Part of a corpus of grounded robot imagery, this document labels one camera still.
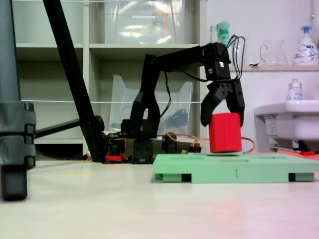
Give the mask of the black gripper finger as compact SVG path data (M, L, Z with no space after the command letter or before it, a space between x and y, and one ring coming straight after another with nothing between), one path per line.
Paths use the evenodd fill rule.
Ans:
M226 103L231 113L238 113L240 124L244 123L245 102L240 80L234 80L230 83L232 92L226 97Z
M211 83L208 85L208 93L201 103L200 120L203 126L207 126L210 123L213 111L225 97L224 84Z

